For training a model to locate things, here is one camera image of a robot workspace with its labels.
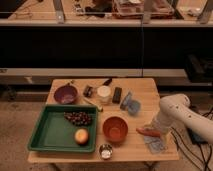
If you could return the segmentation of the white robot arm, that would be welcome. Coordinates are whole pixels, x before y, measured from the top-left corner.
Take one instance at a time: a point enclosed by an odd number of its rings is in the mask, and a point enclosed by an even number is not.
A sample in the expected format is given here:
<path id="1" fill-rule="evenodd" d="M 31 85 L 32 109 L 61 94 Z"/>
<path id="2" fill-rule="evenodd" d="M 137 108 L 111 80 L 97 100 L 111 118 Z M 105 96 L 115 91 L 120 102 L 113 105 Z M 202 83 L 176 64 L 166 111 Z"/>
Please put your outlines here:
<path id="1" fill-rule="evenodd" d="M 193 130 L 208 143 L 213 144 L 213 121 L 190 109 L 190 99 L 185 94 L 175 94 L 162 97 L 159 101 L 159 111 L 146 131 L 157 131 L 164 142 L 174 121 L 178 120 Z"/>

